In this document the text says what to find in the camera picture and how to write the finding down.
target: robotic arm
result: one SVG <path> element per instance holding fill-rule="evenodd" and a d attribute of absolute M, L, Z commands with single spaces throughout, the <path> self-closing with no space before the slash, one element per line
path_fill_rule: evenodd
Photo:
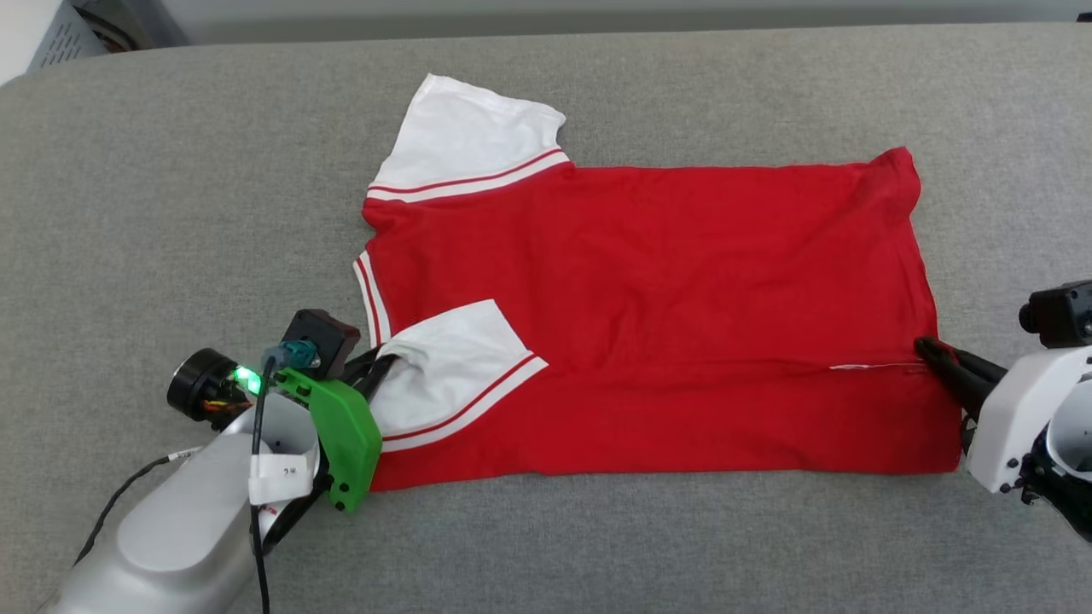
<path fill-rule="evenodd" d="M 918 355 L 963 405 L 971 475 L 1049 501 L 1092 542 L 1092 280 L 1033 293 L 1020 324 L 1046 347 L 1006 370 L 936 339 Z"/>
<path fill-rule="evenodd" d="M 272 381 L 211 349 L 182 363 L 167 402 L 218 435 L 200 451 L 173 454 L 188 460 L 94 545 L 99 524 L 39 612 L 224 612 L 261 567 L 254 543 L 260 560 L 323 495 L 339 510 L 355 510 L 382 441 L 367 400 L 390 367 L 375 352 L 346 363 L 359 338 L 325 311 L 307 309 L 266 352 Z M 246 391 L 263 401 L 258 421 Z"/>

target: gray fabric surface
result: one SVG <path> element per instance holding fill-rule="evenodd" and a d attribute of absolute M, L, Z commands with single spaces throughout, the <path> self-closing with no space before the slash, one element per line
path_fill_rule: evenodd
<path fill-rule="evenodd" d="M 1092 276 L 1092 29 L 915 26 L 150 51 L 0 88 L 0 611 L 60 581 L 109 494 L 207 427 L 164 403 L 300 307 L 364 328 L 365 187 L 428 71 L 569 117 L 582 165 L 867 160 L 905 144 L 952 343 L 1036 347 Z M 892 438 L 898 433 L 890 434 Z M 161 482 L 157 470 L 108 530 Z M 964 473 L 512 476 L 313 510 L 274 611 L 1080 611 L 1092 550 Z M 233 612 L 257 612 L 254 586 Z"/>

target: green light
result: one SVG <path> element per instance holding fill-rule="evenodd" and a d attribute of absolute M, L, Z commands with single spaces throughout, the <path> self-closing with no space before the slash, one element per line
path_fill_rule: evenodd
<path fill-rule="evenodd" d="M 235 381 L 245 385 L 251 394 L 258 394 L 258 392 L 262 389 L 261 376 L 247 367 L 240 365 L 235 369 L 234 375 Z"/>

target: red stripe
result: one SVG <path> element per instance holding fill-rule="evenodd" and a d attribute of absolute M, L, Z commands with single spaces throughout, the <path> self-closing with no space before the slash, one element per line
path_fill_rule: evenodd
<path fill-rule="evenodd" d="M 422 186 L 419 188 L 384 188 L 382 186 L 371 186 L 370 188 L 368 188 L 368 190 L 369 191 L 370 190 L 382 190 L 384 192 L 392 192 L 392 193 L 395 193 L 395 194 L 408 194 L 408 193 L 412 193 L 412 192 L 423 192 L 425 190 L 431 190 L 432 188 L 444 188 L 447 186 L 458 186 L 460 184 L 473 184 L 474 181 L 488 181 L 489 179 L 496 179 L 498 177 L 503 177 L 505 175 L 511 175 L 512 173 L 515 173 L 517 170 L 520 170 L 522 168 L 526 168 L 526 167 L 531 166 L 532 164 L 538 162 L 539 160 L 542 160 L 544 157 L 547 157 L 547 156 L 551 156 L 551 155 L 554 155 L 556 153 L 561 153 L 561 147 L 557 147 L 557 149 L 550 150 L 550 151 L 548 151 L 548 152 L 546 152 L 546 153 L 544 153 L 544 154 L 542 154 L 542 155 L 539 155 L 537 157 L 533 157 L 533 158 L 529 160 L 527 162 L 524 162 L 523 164 L 517 166 L 515 168 L 509 168 L 508 170 L 498 173 L 496 175 L 486 175 L 485 177 L 474 177 L 472 179 L 454 179 L 454 180 L 451 180 L 451 181 L 440 181 L 439 184 L 429 184 L 427 186 Z"/>
<path fill-rule="evenodd" d="M 451 424 L 452 422 L 454 422 L 455 420 L 458 420 L 459 416 L 461 416 L 461 415 L 465 414 L 466 412 L 468 412 L 471 408 L 473 408 L 474 405 L 476 405 L 477 402 L 480 401 L 483 397 L 485 397 L 486 394 L 488 394 L 494 388 L 497 388 L 498 386 L 500 386 L 506 379 L 508 379 L 509 377 L 511 377 L 511 375 L 513 373 L 520 370 L 520 368 L 523 367 L 523 365 L 530 363 L 534 358 L 535 358 L 535 355 L 532 354 L 532 355 L 527 356 L 526 358 L 523 358 L 522 361 L 520 361 L 519 364 L 517 364 L 514 367 L 508 369 L 508 373 L 506 373 L 505 375 L 502 375 L 499 378 L 497 378 L 497 380 L 494 381 L 492 383 L 490 383 L 488 388 L 486 388 L 485 390 L 483 390 L 480 394 L 478 394 L 477 397 L 475 397 L 473 401 L 471 401 L 470 403 L 466 403 L 466 406 L 463 408 L 462 410 L 460 410 L 459 413 L 456 413 L 455 415 L 453 415 L 453 416 L 449 417 L 448 420 L 441 422 L 440 424 L 437 424 L 436 426 L 429 426 L 428 428 L 422 428 L 420 430 L 414 430 L 413 433 L 404 433 L 402 435 L 392 435 L 390 437 L 383 437 L 383 441 L 395 441 L 397 439 L 406 439 L 406 438 L 410 438 L 410 437 L 416 437 L 417 435 L 424 435 L 426 433 L 429 433 L 431 430 L 436 430 L 437 428 L 441 428 L 443 426 L 447 426 L 447 425 Z"/>
<path fill-rule="evenodd" d="M 376 309 L 376 299 L 371 297 L 371 281 L 368 280 L 368 269 L 364 265 L 363 258 L 356 259 L 356 265 L 360 269 L 360 279 L 364 280 L 364 291 L 368 293 L 368 306 L 371 307 L 371 309 L 368 310 L 371 312 L 371 323 L 375 326 L 376 330 L 376 339 L 371 340 L 371 344 L 372 346 L 379 345 L 383 342 L 382 331 L 379 330 L 379 314 L 378 309 Z"/>

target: green bracket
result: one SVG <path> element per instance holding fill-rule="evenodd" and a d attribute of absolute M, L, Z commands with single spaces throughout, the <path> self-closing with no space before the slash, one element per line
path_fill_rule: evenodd
<path fill-rule="evenodd" d="M 354 511 L 371 488 L 383 438 L 364 397 L 336 379 L 317 381 L 296 369 L 275 377 L 277 386 L 308 408 L 330 462 L 330 500 Z"/>

